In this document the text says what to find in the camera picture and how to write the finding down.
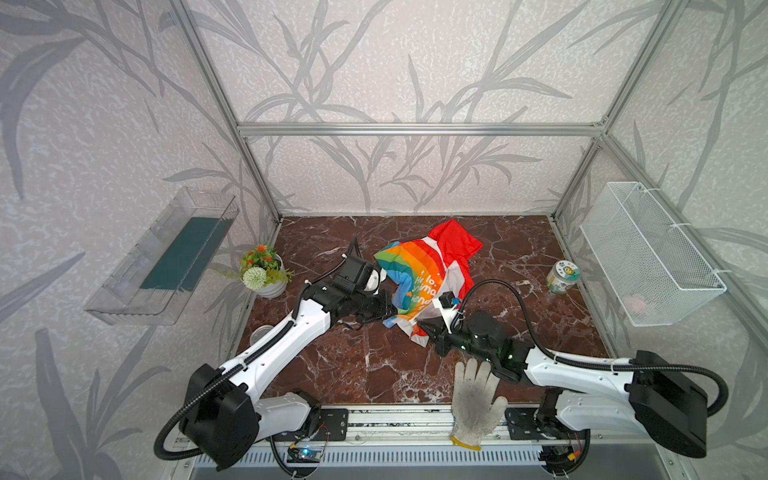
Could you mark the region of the rainbow striped child jacket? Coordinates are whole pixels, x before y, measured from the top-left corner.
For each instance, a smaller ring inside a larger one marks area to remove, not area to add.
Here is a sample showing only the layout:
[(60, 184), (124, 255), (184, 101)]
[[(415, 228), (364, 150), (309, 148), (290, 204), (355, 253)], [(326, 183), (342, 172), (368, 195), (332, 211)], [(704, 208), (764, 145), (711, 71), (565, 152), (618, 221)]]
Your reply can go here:
[(483, 247), (455, 220), (434, 227), (427, 236), (408, 242), (394, 242), (374, 255), (397, 289), (392, 303), (397, 313), (384, 321), (388, 328), (399, 327), (409, 339), (424, 347), (427, 333), (419, 320), (437, 317), (434, 302), (446, 293), (462, 300), (474, 286), (469, 260)]

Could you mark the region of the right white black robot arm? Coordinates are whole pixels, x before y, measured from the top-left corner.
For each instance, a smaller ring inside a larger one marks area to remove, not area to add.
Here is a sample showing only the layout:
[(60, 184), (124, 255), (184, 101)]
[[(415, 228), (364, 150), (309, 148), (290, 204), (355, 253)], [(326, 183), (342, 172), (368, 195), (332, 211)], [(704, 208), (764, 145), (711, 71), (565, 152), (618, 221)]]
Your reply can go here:
[(461, 350), (488, 365), (490, 375), (500, 381), (546, 389), (536, 424), (549, 435), (639, 433), (682, 456), (707, 454), (706, 392), (655, 353), (640, 350), (630, 359), (546, 354), (509, 337), (484, 311), (457, 328), (438, 317), (418, 325), (438, 355)]

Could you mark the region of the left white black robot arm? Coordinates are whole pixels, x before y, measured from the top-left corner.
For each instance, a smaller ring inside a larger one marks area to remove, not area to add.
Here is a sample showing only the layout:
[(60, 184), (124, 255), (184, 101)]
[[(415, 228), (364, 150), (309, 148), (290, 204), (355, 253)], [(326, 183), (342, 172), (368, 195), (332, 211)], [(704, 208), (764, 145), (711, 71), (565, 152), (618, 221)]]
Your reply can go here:
[(364, 325), (393, 317), (391, 295), (381, 287), (386, 277), (381, 267), (346, 254), (305, 282), (293, 309), (254, 345), (219, 367), (204, 364), (192, 374), (183, 406), (157, 435), (155, 456), (179, 461), (206, 455), (223, 470), (262, 440), (315, 435), (321, 406), (312, 396), (263, 394), (305, 347), (345, 318)]

